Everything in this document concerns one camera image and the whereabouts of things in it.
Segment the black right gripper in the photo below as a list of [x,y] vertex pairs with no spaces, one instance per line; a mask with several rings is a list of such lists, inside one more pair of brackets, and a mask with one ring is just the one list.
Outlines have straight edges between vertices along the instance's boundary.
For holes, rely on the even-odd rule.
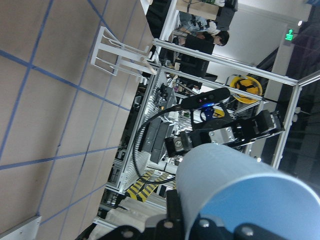
[[262,138],[269,138],[282,133],[285,128],[278,111],[262,110],[250,118],[227,119],[214,118],[195,124],[191,132],[181,131],[176,136],[165,138],[164,144],[170,158],[183,156],[193,147],[217,141],[216,132],[226,132],[230,129],[232,138],[224,141],[224,145],[237,148],[255,142]]

